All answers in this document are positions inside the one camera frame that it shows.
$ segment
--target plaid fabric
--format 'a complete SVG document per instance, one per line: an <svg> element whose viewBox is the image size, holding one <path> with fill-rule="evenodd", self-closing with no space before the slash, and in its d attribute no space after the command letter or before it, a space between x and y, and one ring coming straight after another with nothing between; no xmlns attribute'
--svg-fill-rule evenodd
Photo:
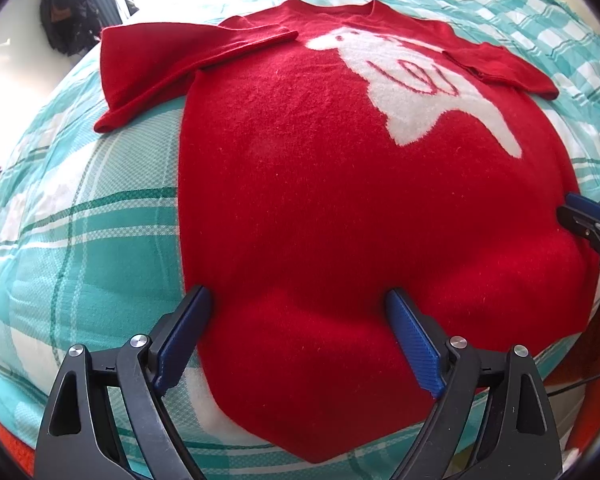
<svg viewBox="0 0 600 480"><path fill-rule="evenodd" d="M217 23L282 1L170 0L154 15ZM600 36L554 0L382 1L449 22L475 43L502 44L551 75L560 97L538 104L567 146L582 192L600 200ZM123 132L98 136L93 123L106 109L98 54L98 48L90 52L56 89L0 180L0 421L30 446L69 346L119 346L147 332L184 293L175 201L184 100L154 108ZM600 285L594 307L599 302ZM542 375L575 339L537 356ZM475 439L485 400L476 397L461 447ZM112 403L132 465L148 475L122 399L115 395ZM221 435L231 431L222 433L205 418L213 402L196 355L166 405L211 480L388 478L419 430L406 428L318 465L248 434L228 443ZM232 431L239 436L238 430Z"/></svg>

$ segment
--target red sweater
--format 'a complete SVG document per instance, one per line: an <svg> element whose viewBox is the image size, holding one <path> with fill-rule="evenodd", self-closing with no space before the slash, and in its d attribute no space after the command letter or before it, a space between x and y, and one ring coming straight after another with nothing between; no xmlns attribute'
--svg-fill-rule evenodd
<svg viewBox="0 0 600 480"><path fill-rule="evenodd" d="M220 408L316 462L422 420L384 317L402 286L450 335L533 353L584 329L598 276L555 209L577 190L503 47L371 1L301 0L219 26L108 28L108 132L187 95L178 214Z"/></svg>

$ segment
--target blue gripper pad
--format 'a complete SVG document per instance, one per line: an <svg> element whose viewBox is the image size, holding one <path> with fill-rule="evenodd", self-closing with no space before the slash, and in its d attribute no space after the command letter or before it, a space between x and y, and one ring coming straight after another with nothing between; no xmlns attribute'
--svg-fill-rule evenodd
<svg viewBox="0 0 600 480"><path fill-rule="evenodd" d="M567 193L565 202L569 207L582 211L600 222L600 203L576 193Z"/></svg>
<svg viewBox="0 0 600 480"><path fill-rule="evenodd" d="M188 306L180 322L173 328L157 356L157 373L154 390L163 396L182 377L198 339L204 332L211 316L211 293L201 287L192 298L185 297Z"/></svg>
<svg viewBox="0 0 600 480"><path fill-rule="evenodd" d="M440 375L440 354L397 292L389 291L384 308L418 384L437 399L445 389Z"/></svg>

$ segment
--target black bag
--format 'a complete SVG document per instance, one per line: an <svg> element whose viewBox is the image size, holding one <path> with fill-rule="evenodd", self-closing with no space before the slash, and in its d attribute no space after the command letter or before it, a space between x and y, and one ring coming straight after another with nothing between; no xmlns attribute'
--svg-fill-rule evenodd
<svg viewBox="0 0 600 480"><path fill-rule="evenodd" d="M102 24L91 0L41 0L40 21L51 48L68 56L100 41Z"/></svg>

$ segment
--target orange fabric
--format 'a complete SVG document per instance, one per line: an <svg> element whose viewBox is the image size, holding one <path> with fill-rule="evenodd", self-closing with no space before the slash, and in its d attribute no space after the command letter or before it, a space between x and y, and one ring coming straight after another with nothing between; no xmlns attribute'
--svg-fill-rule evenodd
<svg viewBox="0 0 600 480"><path fill-rule="evenodd" d="M600 308L545 384L568 384L600 373ZM567 449L585 449L600 430L600 379L587 384Z"/></svg>
<svg viewBox="0 0 600 480"><path fill-rule="evenodd" d="M2 424L0 424L0 441L9 453L11 453L16 462L20 464L20 467L29 476L33 476L34 451L7 431Z"/></svg>

